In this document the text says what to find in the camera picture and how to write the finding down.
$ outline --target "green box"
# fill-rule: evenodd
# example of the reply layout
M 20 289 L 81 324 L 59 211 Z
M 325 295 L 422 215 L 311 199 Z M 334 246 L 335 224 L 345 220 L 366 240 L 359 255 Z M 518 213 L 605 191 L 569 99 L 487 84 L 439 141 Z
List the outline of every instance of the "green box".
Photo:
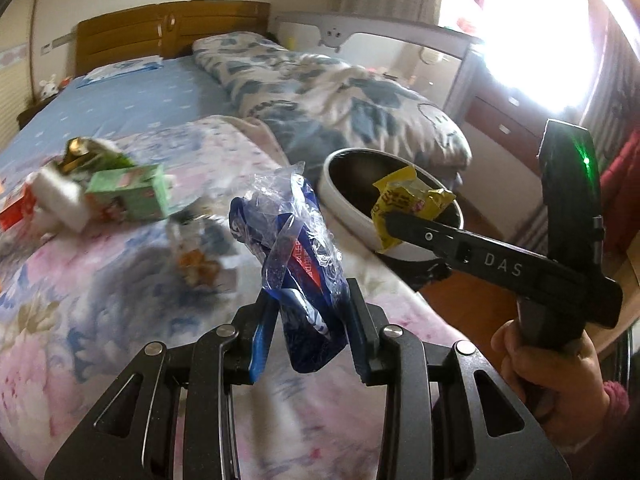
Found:
M 168 192 L 161 164 L 98 171 L 84 195 L 105 220 L 159 220 L 167 216 Z

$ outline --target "red cloth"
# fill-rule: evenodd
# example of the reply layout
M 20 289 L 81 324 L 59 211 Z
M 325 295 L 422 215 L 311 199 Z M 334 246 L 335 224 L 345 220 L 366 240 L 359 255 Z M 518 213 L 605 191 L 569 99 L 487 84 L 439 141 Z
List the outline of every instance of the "red cloth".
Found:
M 640 127 L 600 177 L 604 250 L 624 253 L 640 230 Z

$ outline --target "wooden headboard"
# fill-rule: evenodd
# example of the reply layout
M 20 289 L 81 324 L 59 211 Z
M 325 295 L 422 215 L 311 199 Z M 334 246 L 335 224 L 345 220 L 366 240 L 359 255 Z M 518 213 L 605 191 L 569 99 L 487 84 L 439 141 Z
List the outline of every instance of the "wooden headboard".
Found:
M 270 4 L 229 0 L 167 2 L 119 10 L 78 23 L 76 76 L 142 56 L 188 56 L 199 38 L 248 30 L 265 34 Z

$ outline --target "bright window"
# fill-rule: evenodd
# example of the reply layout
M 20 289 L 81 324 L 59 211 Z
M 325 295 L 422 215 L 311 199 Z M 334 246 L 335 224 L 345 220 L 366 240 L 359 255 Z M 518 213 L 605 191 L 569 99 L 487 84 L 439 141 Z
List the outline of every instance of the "bright window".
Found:
M 482 38 L 492 75 L 553 112 L 590 89 L 588 0 L 443 0 L 440 18 Z

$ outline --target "pillow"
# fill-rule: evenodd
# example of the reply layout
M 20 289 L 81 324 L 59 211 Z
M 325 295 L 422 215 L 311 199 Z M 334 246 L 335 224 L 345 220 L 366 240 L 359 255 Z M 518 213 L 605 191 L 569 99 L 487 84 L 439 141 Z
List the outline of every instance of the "pillow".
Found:
M 84 76 L 78 88 L 97 83 L 98 81 L 113 79 L 121 75 L 133 72 L 146 72 L 147 70 L 155 70 L 157 68 L 162 68 L 162 58 L 160 56 L 146 56 L 111 63 L 110 65 L 100 66 L 91 70 L 91 72 Z
M 289 160 L 306 161 L 314 184 L 341 148 L 381 150 L 440 173 L 465 169 L 460 128 L 422 95 L 343 60 L 292 52 L 252 32 L 193 43 L 196 64 L 218 81 L 239 117 L 270 127 Z

